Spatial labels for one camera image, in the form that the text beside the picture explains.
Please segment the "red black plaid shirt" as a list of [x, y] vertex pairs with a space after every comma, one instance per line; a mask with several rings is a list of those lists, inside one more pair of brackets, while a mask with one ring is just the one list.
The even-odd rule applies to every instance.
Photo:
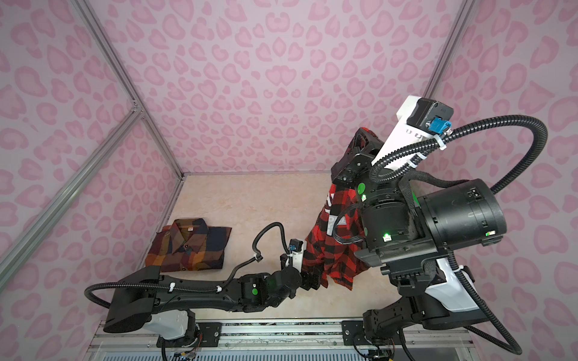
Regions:
[[364, 248], [357, 239], [364, 236], [356, 191], [331, 184], [323, 209], [306, 237], [303, 266], [323, 266], [328, 284], [332, 280], [352, 290], [354, 277], [369, 269], [355, 256]]

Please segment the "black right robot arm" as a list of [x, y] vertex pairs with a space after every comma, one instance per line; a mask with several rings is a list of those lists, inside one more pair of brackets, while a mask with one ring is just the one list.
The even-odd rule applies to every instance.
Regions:
[[480, 179], [445, 181], [416, 170], [376, 183], [370, 166], [380, 147], [374, 133], [359, 129], [332, 168], [335, 185], [353, 190], [356, 200], [328, 232], [341, 245], [355, 245], [355, 256], [380, 268], [400, 294], [364, 313], [364, 338], [382, 344], [413, 325], [476, 332], [489, 322], [498, 331], [491, 342], [516, 353], [518, 344], [455, 258], [458, 249], [502, 239], [507, 225], [494, 194]]

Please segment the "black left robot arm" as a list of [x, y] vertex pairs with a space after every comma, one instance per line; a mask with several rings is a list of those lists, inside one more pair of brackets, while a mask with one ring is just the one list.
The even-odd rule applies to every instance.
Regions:
[[276, 308], [293, 299], [297, 290], [317, 290], [319, 270], [299, 273], [289, 266], [272, 274], [258, 273], [232, 281], [194, 281], [161, 275], [158, 266], [148, 266], [128, 275], [115, 287], [104, 331], [137, 331], [155, 314], [192, 309], [254, 313]]

